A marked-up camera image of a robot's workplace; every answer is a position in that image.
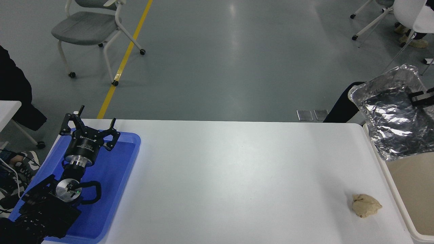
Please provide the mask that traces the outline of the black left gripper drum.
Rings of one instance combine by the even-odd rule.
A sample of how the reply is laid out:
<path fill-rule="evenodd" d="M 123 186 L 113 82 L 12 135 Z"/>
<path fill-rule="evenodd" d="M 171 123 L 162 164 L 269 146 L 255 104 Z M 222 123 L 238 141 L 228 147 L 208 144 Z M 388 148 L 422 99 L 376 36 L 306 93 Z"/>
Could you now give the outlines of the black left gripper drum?
<path fill-rule="evenodd" d="M 104 140 L 99 136 L 100 131 L 87 128 L 86 130 L 76 129 L 73 131 L 71 142 L 64 154 L 64 159 L 71 162 L 78 156 L 84 157 L 89 163 L 95 163 L 99 150 Z"/>

